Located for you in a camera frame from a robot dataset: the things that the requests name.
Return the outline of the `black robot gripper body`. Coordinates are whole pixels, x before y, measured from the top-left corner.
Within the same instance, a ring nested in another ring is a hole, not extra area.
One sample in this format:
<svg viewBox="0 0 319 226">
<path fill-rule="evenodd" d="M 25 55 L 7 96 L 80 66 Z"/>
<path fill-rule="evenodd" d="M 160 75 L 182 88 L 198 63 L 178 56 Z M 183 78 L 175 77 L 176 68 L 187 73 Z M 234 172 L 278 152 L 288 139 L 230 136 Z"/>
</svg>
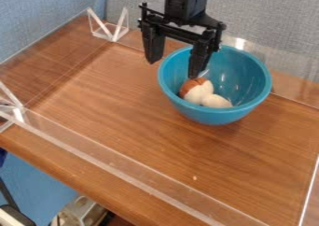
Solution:
<svg viewBox="0 0 319 226">
<path fill-rule="evenodd" d="M 159 27 L 166 38 L 171 37 L 188 44 L 195 44 L 200 39 L 214 39 L 218 51 L 226 24 L 207 14 L 207 2 L 208 0 L 164 0 L 163 11 L 142 2 L 140 31 L 142 24 L 148 22 Z"/>
</svg>

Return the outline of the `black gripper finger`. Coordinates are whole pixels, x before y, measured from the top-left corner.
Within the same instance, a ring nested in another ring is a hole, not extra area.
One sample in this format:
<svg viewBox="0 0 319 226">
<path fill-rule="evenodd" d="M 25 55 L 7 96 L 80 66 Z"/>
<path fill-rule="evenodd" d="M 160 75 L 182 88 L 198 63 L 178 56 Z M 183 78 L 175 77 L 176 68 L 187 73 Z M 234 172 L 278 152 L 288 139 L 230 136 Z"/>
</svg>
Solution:
<svg viewBox="0 0 319 226">
<path fill-rule="evenodd" d="M 206 69 L 207 63 L 215 51 L 215 40 L 200 39 L 191 50 L 188 64 L 188 78 L 196 78 Z"/>
<path fill-rule="evenodd" d="M 163 56 L 166 36 L 155 24 L 144 22 L 142 24 L 142 40 L 144 56 L 148 63 L 154 64 Z"/>
</svg>

